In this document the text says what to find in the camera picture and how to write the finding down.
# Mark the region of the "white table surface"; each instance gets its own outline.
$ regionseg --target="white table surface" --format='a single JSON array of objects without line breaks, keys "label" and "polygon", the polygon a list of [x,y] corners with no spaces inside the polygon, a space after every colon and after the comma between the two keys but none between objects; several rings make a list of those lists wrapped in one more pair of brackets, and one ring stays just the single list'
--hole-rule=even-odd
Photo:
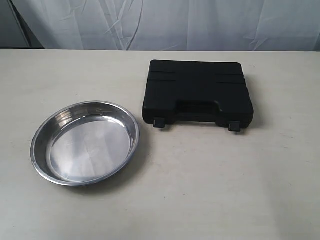
[{"label": "white table surface", "polygon": [[[152,59],[241,63],[250,127],[145,124]],[[319,93],[320,52],[0,50],[0,239],[318,240]],[[46,181],[30,161],[36,130],[90,100],[137,118],[135,157],[89,187]]]}]

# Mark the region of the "black plastic case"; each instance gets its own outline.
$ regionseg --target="black plastic case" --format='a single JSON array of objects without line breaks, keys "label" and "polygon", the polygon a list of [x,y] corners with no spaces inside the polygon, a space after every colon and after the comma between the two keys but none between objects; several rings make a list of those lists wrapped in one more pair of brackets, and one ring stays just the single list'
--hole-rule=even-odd
[{"label": "black plastic case", "polygon": [[155,128],[176,121],[215,122],[239,132],[251,123],[254,109],[237,62],[152,60],[142,116]]}]

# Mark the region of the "bowl rim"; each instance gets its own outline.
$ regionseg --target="bowl rim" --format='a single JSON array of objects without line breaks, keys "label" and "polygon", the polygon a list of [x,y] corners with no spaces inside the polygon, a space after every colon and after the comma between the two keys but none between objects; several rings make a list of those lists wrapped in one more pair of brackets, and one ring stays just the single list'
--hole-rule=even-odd
[{"label": "bowl rim", "polygon": [[[38,136],[39,136],[40,132],[43,130],[44,126],[51,119],[55,118],[58,114],[66,111],[66,110],[72,109],[72,108],[74,108],[76,106],[83,105],[83,104],[106,104],[106,105],[110,105],[110,106],[113,106],[115,108],[118,108],[121,111],[125,112],[131,118],[131,120],[134,123],[135,131],[136,131],[136,140],[135,140],[135,142],[134,142],[134,144],[132,146],[131,151],[128,153],[128,155],[126,156],[126,158],[122,162],[122,164],[119,165],[117,168],[115,168],[112,172],[110,172],[110,173],[108,173],[106,175],[103,175],[101,177],[98,177],[98,178],[95,178],[95,179],[91,179],[91,180],[88,180],[88,181],[79,181],[79,182],[69,182],[69,181],[64,181],[64,180],[60,180],[60,179],[51,177],[48,174],[46,174],[39,167],[39,165],[37,163],[36,156],[35,156],[36,140],[38,139]],[[34,135],[34,137],[32,139],[31,147],[30,147],[30,157],[31,157],[31,162],[32,162],[33,167],[38,172],[38,174],[40,174],[44,179],[46,179],[46,180],[48,180],[48,181],[50,181],[50,182],[52,182],[54,184],[58,184],[58,185],[62,185],[62,186],[73,186],[73,187],[75,187],[75,186],[86,186],[86,185],[91,185],[91,184],[95,184],[95,183],[101,182],[101,181],[111,177],[112,175],[116,174],[118,171],[120,171],[131,160],[134,152],[137,149],[137,146],[139,144],[139,140],[140,140],[140,129],[139,129],[138,122],[135,119],[135,117],[127,109],[125,109],[124,107],[122,107],[122,106],[120,106],[118,104],[115,104],[115,103],[112,103],[112,102],[108,102],[108,101],[99,101],[99,100],[96,100],[96,101],[83,101],[83,102],[72,104],[70,106],[67,106],[67,107],[57,111],[56,113],[51,115],[47,120],[45,120],[43,124],[41,124],[41,126],[38,128],[38,130],[36,131],[36,133],[35,133],[35,135]]]}]

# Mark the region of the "white cloth backdrop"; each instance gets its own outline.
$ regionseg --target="white cloth backdrop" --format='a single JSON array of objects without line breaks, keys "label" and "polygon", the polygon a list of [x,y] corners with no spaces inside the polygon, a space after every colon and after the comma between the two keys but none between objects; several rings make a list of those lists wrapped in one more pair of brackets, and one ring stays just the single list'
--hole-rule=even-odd
[{"label": "white cloth backdrop", "polygon": [[320,51],[320,0],[12,0],[46,49]]}]

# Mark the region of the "metal pan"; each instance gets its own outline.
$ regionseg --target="metal pan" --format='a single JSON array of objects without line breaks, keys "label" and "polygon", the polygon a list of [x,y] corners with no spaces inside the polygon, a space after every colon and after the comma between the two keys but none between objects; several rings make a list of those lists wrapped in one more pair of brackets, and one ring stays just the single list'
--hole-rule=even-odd
[{"label": "metal pan", "polygon": [[104,101],[81,102],[41,125],[31,143],[31,161],[50,182],[90,185],[129,162],[139,135],[137,121],[123,107]]}]

